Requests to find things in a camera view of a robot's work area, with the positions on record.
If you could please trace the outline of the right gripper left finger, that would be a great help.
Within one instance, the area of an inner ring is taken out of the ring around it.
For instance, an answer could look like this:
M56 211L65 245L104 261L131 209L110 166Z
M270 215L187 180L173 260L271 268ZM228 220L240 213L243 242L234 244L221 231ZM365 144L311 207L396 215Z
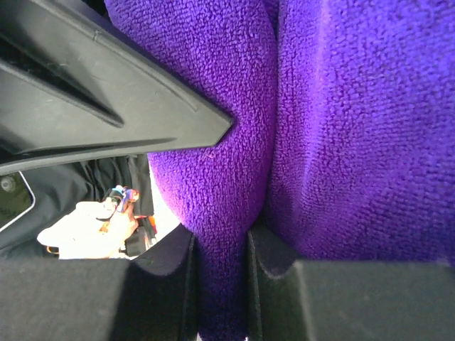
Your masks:
M129 261L4 259L2 340L195 340L194 236Z

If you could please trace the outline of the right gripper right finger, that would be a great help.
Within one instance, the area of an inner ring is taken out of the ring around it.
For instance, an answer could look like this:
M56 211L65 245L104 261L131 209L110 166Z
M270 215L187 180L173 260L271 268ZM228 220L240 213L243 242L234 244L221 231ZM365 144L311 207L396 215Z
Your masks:
M449 266L305 260L261 226L247 262L250 340L454 339Z

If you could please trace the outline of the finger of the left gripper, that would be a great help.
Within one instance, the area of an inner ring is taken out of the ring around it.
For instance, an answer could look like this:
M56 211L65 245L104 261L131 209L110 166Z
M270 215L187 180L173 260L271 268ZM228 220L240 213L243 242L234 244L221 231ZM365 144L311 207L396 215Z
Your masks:
M2 174L214 146L231 126L84 2L1 2Z

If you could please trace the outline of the purple towel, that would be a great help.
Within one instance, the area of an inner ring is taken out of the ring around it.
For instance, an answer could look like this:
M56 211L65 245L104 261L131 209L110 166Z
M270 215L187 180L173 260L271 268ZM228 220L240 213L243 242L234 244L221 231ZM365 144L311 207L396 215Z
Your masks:
M149 155L196 236L204 340L243 340L262 217L310 259L454 261L453 1L108 1L111 22L234 119Z

